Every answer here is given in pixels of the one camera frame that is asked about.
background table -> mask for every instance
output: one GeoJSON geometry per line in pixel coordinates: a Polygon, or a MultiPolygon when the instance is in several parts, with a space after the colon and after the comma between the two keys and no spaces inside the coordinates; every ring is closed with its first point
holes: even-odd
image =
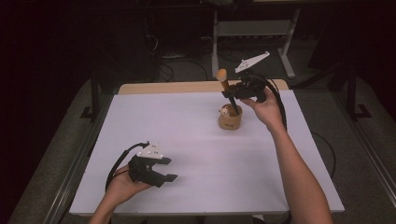
{"type": "MultiPolygon", "coordinates": [[[[240,128],[222,130],[219,109],[229,102],[219,91],[218,82],[122,87],[108,110],[70,213],[91,215],[105,193],[108,172],[123,150],[148,140],[159,141],[164,156],[172,159],[169,165],[153,169],[178,178],[137,194],[115,213],[168,216],[288,211],[271,135],[240,102],[244,111],[240,128]],[[189,92],[178,92],[183,87],[189,92]],[[156,93],[142,91],[150,88],[156,93]]],[[[323,187],[331,210],[343,211],[293,91],[280,93],[291,138],[323,187]]],[[[131,151],[123,164],[138,150],[131,151]]]]}

white bracket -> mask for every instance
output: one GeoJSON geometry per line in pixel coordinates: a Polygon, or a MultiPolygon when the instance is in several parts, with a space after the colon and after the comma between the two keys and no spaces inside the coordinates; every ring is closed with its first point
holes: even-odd
{"type": "Polygon", "coordinates": [[[143,148],[143,150],[136,153],[136,156],[143,158],[150,158],[155,160],[161,160],[163,158],[163,153],[158,144],[150,144],[147,147],[143,148]]]}
{"type": "Polygon", "coordinates": [[[259,61],[263,60],[264,58],[270,56],[270,53],[268,51],[265,51],[264,54],[256,56],[251,59],[247,60],[242,60],[242,62],[239,64],[237,68],[235,68],[235,73],[242,72],[245,69],[248,69],[249,67],[253,66],[254,64],[258,63],[259,61]]]}

person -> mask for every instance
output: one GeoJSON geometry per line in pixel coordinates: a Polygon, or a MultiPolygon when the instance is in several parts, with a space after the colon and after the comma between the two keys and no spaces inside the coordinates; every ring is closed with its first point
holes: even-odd
{"type": "MultiPolygon", "coordinates": [[[[284,127],[274,94],[268,88],[264,89],[264,93],[266,100],[262,103],[251,99],[240,101],[253,109],[274,139],[292,223],[332,223],[326,196],[284,127]]],[[[127,169],[122,167],[116,172],[117,175],[111,181],[103,200],[92,216],[91,224],[108,223],[112,212],[119,204],[150,187],[148,184],[133,182],[127,173],[124,173],[127,169]]]]}

person's right arm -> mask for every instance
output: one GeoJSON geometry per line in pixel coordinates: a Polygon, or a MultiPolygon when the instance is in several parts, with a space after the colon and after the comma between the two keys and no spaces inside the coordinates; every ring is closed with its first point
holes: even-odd
{"type": "Polygon", "coordinates": [[[274,138],[292,223],[332,223],[326,196],[287,133],[275,96],[268,88],[265,88],[264,92],[267,99],[263,103],[250,99],[241,102],[254,110],[274,138]]]}

table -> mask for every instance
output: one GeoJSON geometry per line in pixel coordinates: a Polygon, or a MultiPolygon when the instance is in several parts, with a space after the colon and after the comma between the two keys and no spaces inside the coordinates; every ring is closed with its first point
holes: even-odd
{"type": "MultiPolygon", "coordinates": [[[[285,90],[284,81],[276,83],[282,90],[291,138],[322,186],[331,210],[344,211],[293,91],[285,90]]],[[[172,159],[153,169],[178,177],[135,195],[114,213],[208,216],[288,211],[271,135],[254,112],[239,102],[244,111],[240,128],[222,130],[219,109],[228,100],[220,91],[217,81],[122,86],[108,110],[70,213],[90,216],[123,150],[148,140],[159,141],[164,156],[172,159]]]]}

